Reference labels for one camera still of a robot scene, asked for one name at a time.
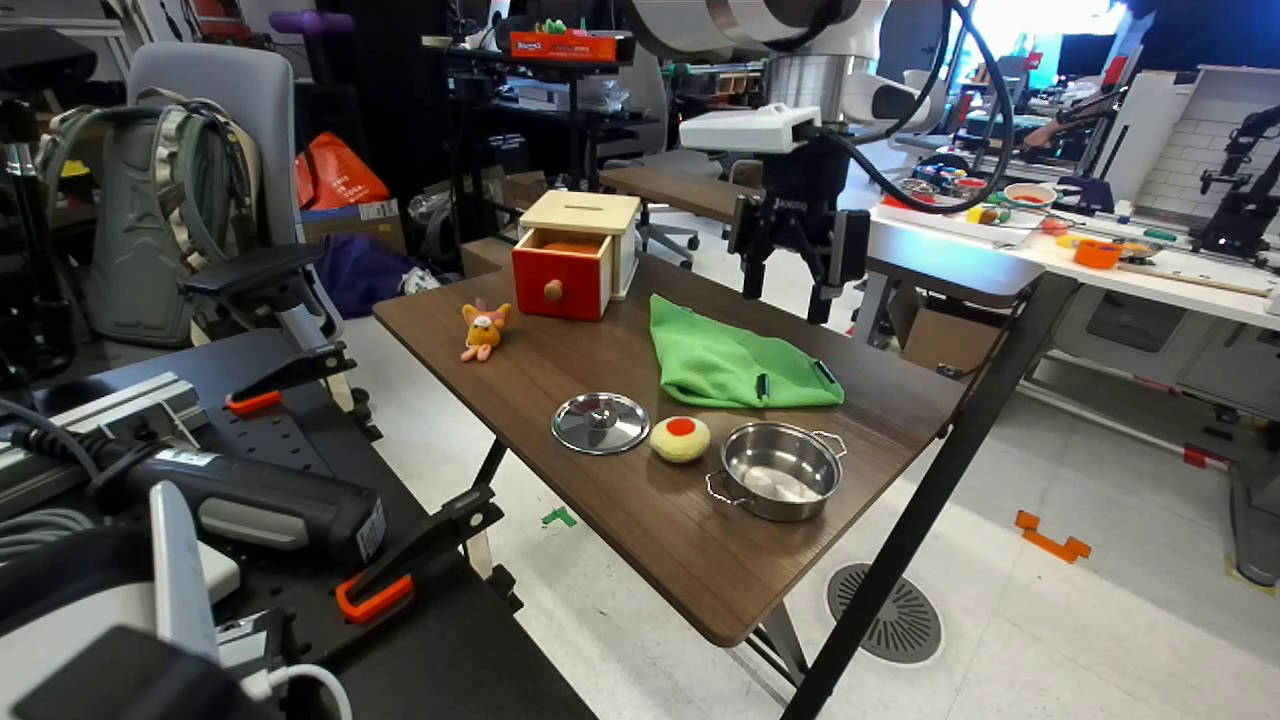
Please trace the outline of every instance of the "workbench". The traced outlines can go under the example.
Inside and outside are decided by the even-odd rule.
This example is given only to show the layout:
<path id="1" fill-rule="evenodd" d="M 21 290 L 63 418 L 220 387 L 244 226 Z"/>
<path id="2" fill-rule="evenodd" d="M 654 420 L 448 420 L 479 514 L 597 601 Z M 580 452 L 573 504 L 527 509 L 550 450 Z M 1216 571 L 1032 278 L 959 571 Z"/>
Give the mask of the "workbench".
<path id="1" fill-rule="evenodd" d="M 409 538 L 426 514 L 409 495 L 390 469 L 372 452 L 372 440 L 343 418 L 318 384 L 284 391 L 284 411 L 260 420 L 229 420 L 220 399 L 244 380 L 274 367 L 293 356 L 284 333 L 244 333 L 207 348 L 173 354 L 90 376 L 90 387 L 122 387 L 159 371 L 175 371 L 194 384 L 202 411 L 210 418 L 200 445 L 260 455 L 268 450 L 244 445 L 248 426 L 268 431 L 298 427 L 304 455 L 318 455 L 325 475 L 341 475 L 375 490 L 388 514 L 388 549 Z M 244 584 L 214 622 L 234 622 L 260 608 L 293 614 L 293 633 L 314 652 L 350 636 L 332 606 L 343 567 L 314 555 L 244 552 Z M 592 716 L 565 686 L 550 659 L 524 636 L 507 597 L 487 590 L 461 552 L 419 565 L 426 582 L 413 608 L 354 649 L 335 676 L 343 680 L 354 716 Z"/>
<path id="2" fill-rule="evenodd" d="M 997 233 L 1001 240 L 982 240 L 978 233 L 972 233 L 956 222 L 898 211 L 898 208 L 889 208 L 889 211 L 876 208 L 870 246 L 891 246 L 897 237 L 916 237 L 916 233 L 928 233 L 932 240 L 944 240 L 964 252 L 982 252 L 990 259 L 997 258 L 1028 259 L 1050 278 L 1077 282 L 1080 290 L 1119 294 L 1119 297 L 1198 311 L 1211 322 L 1227 322 L 1238 329 L 1280 333 L 1280 316 L 1266 311 L 1266 297 L 1264 297 L 1264 290 L 1276 283 L 1276 278 L 1264 270 L 1251 270 L 1244 259 L 1190 258 L 1178 247 L 1165 247 L 1177 259 L 1173 270 L 1183 270 L 1186 282 L 1166 282 L 1166 278 L 1138 271 L 1138 270 L 1095 271 L 1095 270 L 1080 270 L 1071 259 L 1071 252 L 1060 247 L 1050 237 L 1024 237 L 1024 240 L 1006 246 L 1006 237 L 1001 237 L 1001 233 Z M 1235 567 L 1254 584 L 1280 582 L 1280 455 L 1266 450 L 1266 440 L 1259 431 L 1238 426 L 1235 411 L 1207 406 L 1198 418 L 1186 418 L 1186 409 L 1177 406 L 1173 391 L 1165 391 L 1165 396 L 1156 396 L 1166 406 L 1165 420 L 1160 420 L 1165 427 L 1156 431 L 1156 427 L 1138 427 L 1138 426 L 1151 426 L 1147 420 L 1151 411 L 1125 411 L 1125 409 L 1100 411 L 1100 409 L 1080 406 L 1071 396 L 1048 391 L 1045 384 L 1024 384 L 1024 391 L 1036 399 L 1048 399 L 1054 409 L 1068 409 L 1077 418 L 1103 420 L 1108 427 L 1119 427 L 1136 440 L 1173 450 L 1196 463 L 1202 463 L 1202 461 L 1223 463 L 1231 475 L 1227 509 L 1231 509 Z"/>

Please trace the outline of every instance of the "computer screen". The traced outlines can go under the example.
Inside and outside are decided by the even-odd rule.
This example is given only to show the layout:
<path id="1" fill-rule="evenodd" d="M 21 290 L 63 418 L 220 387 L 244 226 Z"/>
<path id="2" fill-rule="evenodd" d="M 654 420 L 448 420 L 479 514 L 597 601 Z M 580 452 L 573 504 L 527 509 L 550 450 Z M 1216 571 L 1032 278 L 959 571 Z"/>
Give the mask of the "computer screen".
<path id="1" fill-rule="evenodd" d="M 1062 38 L 1054 77 L 1103 77 L 1116 38 Z"/>

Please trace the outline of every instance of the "orange toy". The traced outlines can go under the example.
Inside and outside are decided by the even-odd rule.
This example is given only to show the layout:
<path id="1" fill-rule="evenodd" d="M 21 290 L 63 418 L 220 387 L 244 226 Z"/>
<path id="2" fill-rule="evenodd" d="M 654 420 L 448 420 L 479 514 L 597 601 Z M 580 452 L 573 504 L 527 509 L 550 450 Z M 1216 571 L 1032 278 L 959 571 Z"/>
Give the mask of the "orange toy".
<path id="1" fill-rule="evenodd" d="M 499 310 L 479 310 L 479 304 L 463 304 L 463 322 L 468 322 L 468 348 L 463 348 L 463 364 L 468 359 L 487 359 L 495 354 L 495 346 L 503 342 L 503 329 L 512 322 L 512 304 Z"/>

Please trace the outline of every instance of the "silver bowl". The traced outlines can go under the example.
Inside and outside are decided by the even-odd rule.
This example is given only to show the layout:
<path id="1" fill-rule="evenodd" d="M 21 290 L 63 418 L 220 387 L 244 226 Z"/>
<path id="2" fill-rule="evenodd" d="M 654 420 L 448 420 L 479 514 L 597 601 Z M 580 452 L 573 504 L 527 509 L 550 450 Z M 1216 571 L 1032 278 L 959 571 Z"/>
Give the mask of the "silver bowl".
<path id="1" fill-rule="evenodd" d="M 844 440 L 798 426 L 743 426 L 718 445 L 706 495 L 772 523 L 804 523 L 838 483 Z"/>

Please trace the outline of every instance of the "green cloth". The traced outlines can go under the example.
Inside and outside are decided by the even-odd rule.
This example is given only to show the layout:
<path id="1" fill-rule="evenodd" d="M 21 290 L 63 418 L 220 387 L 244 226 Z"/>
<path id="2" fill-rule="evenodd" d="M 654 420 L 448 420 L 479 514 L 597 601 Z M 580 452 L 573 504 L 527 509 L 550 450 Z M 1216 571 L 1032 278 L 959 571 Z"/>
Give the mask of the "green cloth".
<path id="1" fill-rule="evenodd" d="M 789 342 L 648 297 L 660 387 L 691 409 L 838 409 L 844 387 Z"/>

